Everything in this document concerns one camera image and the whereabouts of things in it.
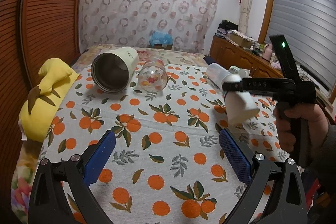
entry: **blue gripper pad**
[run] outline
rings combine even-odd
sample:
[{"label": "blue gripper pad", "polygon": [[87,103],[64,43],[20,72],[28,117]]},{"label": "blue gripper pad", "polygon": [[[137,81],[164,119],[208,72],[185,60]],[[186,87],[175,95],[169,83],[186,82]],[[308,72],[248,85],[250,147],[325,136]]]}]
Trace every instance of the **blue gripper pad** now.
[{"label": "blue gripper pad", "polygon": [[109,133],[102,142],[100,143],[99,141],[96,145],[99,145],[98,148],[85,165],[83,181],[87,187],[97,182],[102,169],[116,146],[116,136],[114,132],[109,130]]},{"label": "blue gripper pad", "polygon": [[219,134],[219,144],[239,181],[249,185],[252,180],[252,166],[226,129]]}]

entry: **stuffed animal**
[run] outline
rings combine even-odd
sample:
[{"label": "stuffed animal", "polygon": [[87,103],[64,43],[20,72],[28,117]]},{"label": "stuffed animal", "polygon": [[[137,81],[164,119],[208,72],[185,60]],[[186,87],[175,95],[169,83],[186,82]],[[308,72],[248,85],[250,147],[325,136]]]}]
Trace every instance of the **stuffed animal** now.
[{"label": "stuffed animal", "polygon": [[39,70],[44,76],[28,94],[19,114],[22,139],[43,142],[51,122],[78,74],[59,58],[44,62]]}]

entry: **pink bottle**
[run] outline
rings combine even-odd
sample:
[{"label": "pink bottle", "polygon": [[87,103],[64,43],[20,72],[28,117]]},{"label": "pink bottle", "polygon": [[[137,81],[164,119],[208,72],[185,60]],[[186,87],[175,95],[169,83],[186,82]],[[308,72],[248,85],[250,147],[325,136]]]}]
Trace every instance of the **pink bottle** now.
[{"label": "pink bottle", "polygon": [[263,59],[266,59],[267,61],[269,61],[272,57],[272,47],[273,45],[272,44],[267,44],[265,47],[264,47],[264,53],[262,54],[262,58]]}]

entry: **hand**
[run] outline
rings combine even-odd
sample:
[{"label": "hand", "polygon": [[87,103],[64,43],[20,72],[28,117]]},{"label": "hand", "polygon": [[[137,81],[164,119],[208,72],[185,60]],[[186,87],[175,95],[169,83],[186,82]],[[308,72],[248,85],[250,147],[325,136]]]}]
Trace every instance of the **hand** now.
[{"label": "hand", "polygon": [[[328,133],[328,120],[322,109],[316,104],[297,104],[291,109],[284,111],[288,118],[303,118],[308,121],[309,135],[311,142],[310,157],[315,158],[320,151],[323,142]],[[294,150],[296,139],[291,133],[291,125],[288,121],[282,119],[277,108],[273,111],[276,117],[276,127],[278,130],[279,144],[281,149],[288,153]]]}]

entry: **window blind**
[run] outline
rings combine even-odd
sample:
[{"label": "window blind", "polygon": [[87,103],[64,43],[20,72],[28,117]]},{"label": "window blind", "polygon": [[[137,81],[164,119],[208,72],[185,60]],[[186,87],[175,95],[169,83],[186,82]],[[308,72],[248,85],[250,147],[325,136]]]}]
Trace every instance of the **window blind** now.
[{"label": "window blind", "polygon": [[336,81],[336,0],[274,0],[269,36],[284,34],[296,61],[327,87]]}]

